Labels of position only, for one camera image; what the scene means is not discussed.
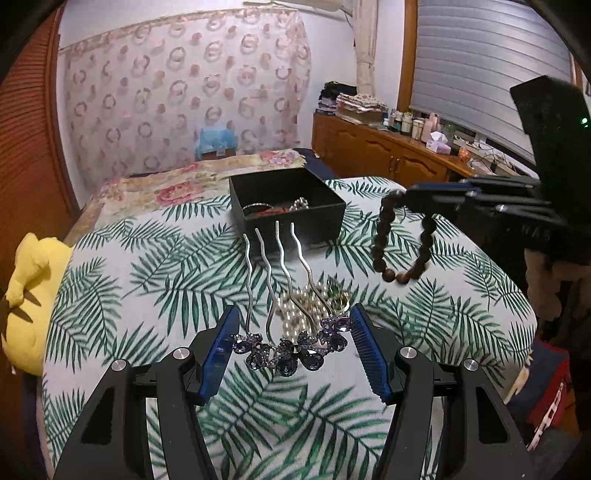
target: tied curtain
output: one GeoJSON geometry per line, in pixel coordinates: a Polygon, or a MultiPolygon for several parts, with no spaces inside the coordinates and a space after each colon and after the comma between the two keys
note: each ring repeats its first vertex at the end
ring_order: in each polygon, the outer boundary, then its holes
{"type": "Polygon", "coordinates": [[[353,22],[357,57],[357,93],[375,96],[374,62],[378,35],[378,0],[356,0],[353,22]]]}
{"type": "Polygon", "coordinates": [[[297,10],[159,18],[60,53],[70,141],[91,191],[194,162],[203,129],[231,131],[239,154],[298,143],[311,57],[297,10]]]}

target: window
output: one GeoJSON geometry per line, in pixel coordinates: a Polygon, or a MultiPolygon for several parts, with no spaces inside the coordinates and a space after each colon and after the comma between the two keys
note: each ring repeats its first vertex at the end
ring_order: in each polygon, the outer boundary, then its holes
{"type": "Polygon", "coordinates": [[[475,130],[534,162],[509,88],[570,81],[569,50],[532,8],[509,0],[418,0],[411,108],[475,130]]]}

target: stack of clothes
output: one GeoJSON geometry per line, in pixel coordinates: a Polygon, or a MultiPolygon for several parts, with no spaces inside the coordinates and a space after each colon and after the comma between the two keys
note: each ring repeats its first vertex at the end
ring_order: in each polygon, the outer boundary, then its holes
{"type": "Polygon", "coordinates": [[[336,99],[337,116],[354,124],[381,124],[384,112],[388,112],[385,103],[371,95],[339,94],[336,99]]]}
{"type": "Polygon", "coordinates": [[[357,88],[339,82],[325,83],[324,88],[320,92],[320,97],[318,98],[318,108],[316,109],[316,113],[331,116],[336,115],[336,99],[341,93],[357,95],[357,88]]]}

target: tablecloth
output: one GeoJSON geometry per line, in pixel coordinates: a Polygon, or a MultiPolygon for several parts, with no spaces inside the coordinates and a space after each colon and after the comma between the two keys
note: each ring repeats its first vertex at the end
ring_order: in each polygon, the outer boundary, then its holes
{"type": "MultiPolygon", "coordinates": [[[[433,260],[407,286],[386,284],[372,270],[371,241],[381,197],[400,188],[364,177],[330,180],[347,203],[340,237],[308,249],[318,280],[336,277],[352,302],[438,361],[475,358],[504,395],[530,351],[535,316],[515,284],[450,222],[438,218],[433,260]]],[[[421,216],[400,209],[385,259],[397,270],[417,256],[421,216]]],[[[276,292],[286,279],[271,257],[276,292]]],[[[296,287],[306,272],[287,258],[296,287]]],[[[56,300],[43,376],[47,443],[57,463],[85,401],[116,358],[132,365],[161,359],[215,324],[228,304],[245,314],[244,244],[229,196],[128,218],[83,237],[56,300]]],[[[254,265],[252,331],[269,305],[261,262],[254,265]]],[[[274,338],[282,323],[274,323],[274,338]]],[[[317,372],[293,377],[252,372],[232,355],[219,394],[197,416],[219,478],[370,478],[395,407],[371,392],[355,344],[326,357],[317,372]]],[[[157,406],[148,400],[155,478],[166,478],[157,406]]],[[[435,399],[423,478],[434,479],[443,418],[435,399]]]]}

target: wooden louvered door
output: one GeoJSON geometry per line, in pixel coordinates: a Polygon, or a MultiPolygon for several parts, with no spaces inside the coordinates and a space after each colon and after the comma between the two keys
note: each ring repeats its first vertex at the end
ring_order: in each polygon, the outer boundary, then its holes
{"type": "MultiPolygon", "coordinates": [[[[58,25],[55,12],[33,32],[0,85],[0,296],[22,237],[33,232],[40,238],[64,238],[79,215],[60,162],[55,109],[58,25]]],[[[0,350],[2,478],[16,478],[7,462],[28,464],[22,407],[22,374],[11,374],[0,350]]]]}

